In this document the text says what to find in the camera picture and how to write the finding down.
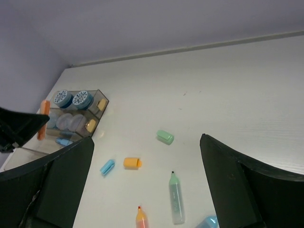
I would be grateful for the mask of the clear paperclip jar small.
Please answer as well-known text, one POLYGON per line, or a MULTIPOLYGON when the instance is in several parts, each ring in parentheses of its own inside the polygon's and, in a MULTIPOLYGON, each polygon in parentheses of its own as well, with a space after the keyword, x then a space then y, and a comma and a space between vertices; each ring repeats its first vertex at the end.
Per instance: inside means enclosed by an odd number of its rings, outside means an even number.
POLYGON ((86 133, 87 119, 82 114, 76 114, 72 117, 69 124, 69 131, 86 133))

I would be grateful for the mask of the green highlighter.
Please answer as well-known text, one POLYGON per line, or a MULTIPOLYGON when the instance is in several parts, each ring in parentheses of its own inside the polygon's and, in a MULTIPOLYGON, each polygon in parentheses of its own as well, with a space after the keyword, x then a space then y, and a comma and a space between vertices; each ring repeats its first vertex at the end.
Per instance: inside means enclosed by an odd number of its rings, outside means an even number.
POLYGON ((174 171, 171 172, 171 177, 169 180, 169 191, 173 224, 183 224, 185 222, 185 211, 181 193, 181 184, 174 171))

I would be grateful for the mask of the orange highlighter cap large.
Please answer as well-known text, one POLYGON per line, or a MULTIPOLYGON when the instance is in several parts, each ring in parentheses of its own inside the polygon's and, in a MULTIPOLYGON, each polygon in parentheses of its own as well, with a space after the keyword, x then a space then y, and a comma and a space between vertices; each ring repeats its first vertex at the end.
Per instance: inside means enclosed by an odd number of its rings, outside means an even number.
POLYGON ((43 100, 40 104, 40 115, 43 115, 44 117, 44 125, 40 128, 40 130, 37 133, 37 139, 39 141, 42 141, 46 137, 46 129, 47 129, 47 122, 50 120, 49 114, 50 114, 50 101, 49 100, 43 100))

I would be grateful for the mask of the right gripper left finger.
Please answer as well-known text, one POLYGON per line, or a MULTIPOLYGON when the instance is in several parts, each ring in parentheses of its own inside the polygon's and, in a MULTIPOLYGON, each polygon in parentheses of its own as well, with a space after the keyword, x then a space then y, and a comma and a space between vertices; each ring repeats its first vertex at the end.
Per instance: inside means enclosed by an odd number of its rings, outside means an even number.
POLYGON ((71 228, 93 157, 83 138, 0 174, 2 228, 71 228))

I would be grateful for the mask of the blue clear highlighter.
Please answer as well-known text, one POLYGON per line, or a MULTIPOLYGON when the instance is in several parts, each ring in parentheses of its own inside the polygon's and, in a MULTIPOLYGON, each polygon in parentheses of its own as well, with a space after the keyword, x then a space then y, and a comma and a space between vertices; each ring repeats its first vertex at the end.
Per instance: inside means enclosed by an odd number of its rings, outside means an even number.
POLYGON ((204 218, 195 228, 217 228, 219 225, 217 216, 208 216, 204 218))

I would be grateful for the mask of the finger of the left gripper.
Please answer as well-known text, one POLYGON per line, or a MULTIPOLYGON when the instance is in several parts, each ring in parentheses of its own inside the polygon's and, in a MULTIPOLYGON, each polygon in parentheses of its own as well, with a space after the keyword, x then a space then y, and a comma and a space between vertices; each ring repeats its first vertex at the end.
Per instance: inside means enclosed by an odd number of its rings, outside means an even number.
POLYGON ((0 151, 13 152, 24 146, 44 125, 40 114, 0 109, 0 151))

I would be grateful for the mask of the small blue cap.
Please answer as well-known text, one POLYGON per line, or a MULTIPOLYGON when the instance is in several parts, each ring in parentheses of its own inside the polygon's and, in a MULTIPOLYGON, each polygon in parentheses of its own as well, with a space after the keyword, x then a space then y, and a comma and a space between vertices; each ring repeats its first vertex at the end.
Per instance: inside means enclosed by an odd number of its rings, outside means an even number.
POLYGON ((105 177, 114 167, 115 167, 115 160, 113 159, 108 160, 100 169, 101 175, 105 177))

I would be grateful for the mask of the blue highlighter with cap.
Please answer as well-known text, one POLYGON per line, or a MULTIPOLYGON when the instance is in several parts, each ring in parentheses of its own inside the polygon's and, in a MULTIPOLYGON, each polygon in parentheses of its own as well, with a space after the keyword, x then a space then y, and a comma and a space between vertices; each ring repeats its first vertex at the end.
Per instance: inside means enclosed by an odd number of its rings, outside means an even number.
POLYGON ((59 145, 62 145, 62 146, 69 146, 71 145, 73 142, 69 139, 65 139, 65 138, 56 138, 55 142, 59 145))

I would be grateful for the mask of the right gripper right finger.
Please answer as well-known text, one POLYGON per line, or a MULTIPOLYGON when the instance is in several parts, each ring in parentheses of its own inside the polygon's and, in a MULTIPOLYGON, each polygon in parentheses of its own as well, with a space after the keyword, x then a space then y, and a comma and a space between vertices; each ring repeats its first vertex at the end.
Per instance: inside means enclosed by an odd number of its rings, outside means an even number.
POLYGON ((302 228, 304 176, 268 165, 203 134, 200 150, 221 228, 302 228))

